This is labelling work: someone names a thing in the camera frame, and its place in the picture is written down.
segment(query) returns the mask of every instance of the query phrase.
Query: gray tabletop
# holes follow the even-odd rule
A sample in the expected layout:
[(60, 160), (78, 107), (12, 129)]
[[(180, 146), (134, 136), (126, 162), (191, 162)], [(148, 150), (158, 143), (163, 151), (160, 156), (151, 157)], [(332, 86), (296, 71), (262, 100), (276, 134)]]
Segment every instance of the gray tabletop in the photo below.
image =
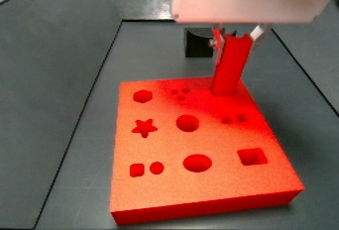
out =
[[(183, 34), (184, 26), (174, 23), (123, 23), (38, 229), (116, 228), (108, 194), (118, 85), (128, 80), (212, 75), (210, 59), (184, 59)], [(287, 206), (128, 228), (339, 227), (339, 119), (274, 33), (255, 50), (243, 79), (306, 190)]]

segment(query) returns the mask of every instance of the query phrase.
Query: red foam block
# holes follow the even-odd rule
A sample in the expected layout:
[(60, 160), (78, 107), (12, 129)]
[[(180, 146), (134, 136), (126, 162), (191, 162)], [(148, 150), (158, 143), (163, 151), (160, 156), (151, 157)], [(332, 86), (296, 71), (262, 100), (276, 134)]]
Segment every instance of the red foam block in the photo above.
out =
[(119, 225), (287, 204), (303, 190), (240, 83), (212, 78), (120, 85), (110, 212)]

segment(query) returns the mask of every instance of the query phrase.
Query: small round hole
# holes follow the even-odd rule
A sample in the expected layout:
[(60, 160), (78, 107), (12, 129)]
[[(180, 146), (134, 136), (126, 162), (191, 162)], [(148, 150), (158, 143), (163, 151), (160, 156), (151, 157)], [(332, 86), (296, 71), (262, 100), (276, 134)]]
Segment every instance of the small round hole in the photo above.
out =
[(178, 96), (178, 99), (179, 99), (180, 101), (184, 101), (184, 100), (186, 100), (186, 96), (184, 96), (184, 95), (179, 95), (179, 96)]
[(191, 90), (190, 90), (188, 88), (184, 88), (184, 89), (182, 90), (182, 92), (183, 92), (184, 94), (188, 94), (188, 93), (191, 92)]
[(230, 118), (228, 116), (224, 116), (224, 117), (222, 118), (222, 122), (223, 122), (224, 124), (230, 124), (230, 123), (232, 123), (232, 120), (231, 120), (231, 118)]
[(199, 119), (192, 115), (182, 115), (176, 119), (176, 126), (184, 132), (194, 132), (199, 128)]
[(200, 173), (212, 166), (212, 161), (206, 155), (191, 155), (186, 158), (183, 165), (188, 171)]
[(239, 120), (242, 123), (244, 123), (244, 122), (248, 121), (248, 117), (247, 117), (246, 115), (240, 114), (240, 115), (238, 115), (238, 120)]
[(162, 163), (152, 163), (150, 170), (154, 174), (162, 174), (164, 171), (164, 166)]

